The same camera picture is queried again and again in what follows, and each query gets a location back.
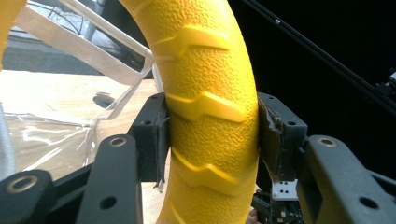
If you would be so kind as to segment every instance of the gray object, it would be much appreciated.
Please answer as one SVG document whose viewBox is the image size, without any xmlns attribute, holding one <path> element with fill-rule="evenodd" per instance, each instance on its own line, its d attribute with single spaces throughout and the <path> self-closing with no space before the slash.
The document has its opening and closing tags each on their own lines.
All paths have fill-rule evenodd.
<svg viewBox="0 0 396 224">
<path fill-rule="evenodd" d="M 7 126 L 6 117 L 4 116 L 3 106 L 0 102 L 0 180 L 16 171 L 14 148 Z"/>
</svg>

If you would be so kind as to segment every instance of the light wood tabletop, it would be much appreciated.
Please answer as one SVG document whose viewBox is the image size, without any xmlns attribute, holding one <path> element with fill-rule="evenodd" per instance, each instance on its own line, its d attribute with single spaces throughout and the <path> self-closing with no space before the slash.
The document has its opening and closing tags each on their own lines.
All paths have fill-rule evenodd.
<svg viewBox="0 0 396 224">
<path fill-rule="evenodd" d="M 146 100 L 157 92 L 154 80 L 144 79 L 115 119 L 87 125 L 105 111 L 93 97 L 117 100 L 128 88 L 102 76 L 1 71 L 0 101 L 12 134 L 17 171 L 44 169 L 56 180 L 91 163 L 98 143 L 126 133 Z M 160 193 L 154 185 L 142 183 L 145 223 L 155 223 L 163 205 L 166 186 Z"/>
</svg>

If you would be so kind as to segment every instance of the textured yellow surface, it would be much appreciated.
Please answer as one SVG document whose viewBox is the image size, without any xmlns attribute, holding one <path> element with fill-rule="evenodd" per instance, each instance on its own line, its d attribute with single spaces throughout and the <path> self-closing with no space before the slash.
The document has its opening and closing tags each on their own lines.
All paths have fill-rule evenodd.
<svg viewBox="0 0 396 224">
<path fill-rule="evenodd" d="M 8 33 L 15 24 L 15 19 L 21 8 L 26 6 L 26 0 L 0 1 L 0 71 L 3 68 L 3 52 L 7 46 Z"/>
<path fill-rule="evenodd" d="M 244 223 L 257 173 L 256 89 L 226 0 L 121 0 L 143 31 L 171 111 L 159 221 Z"/>
</svg>

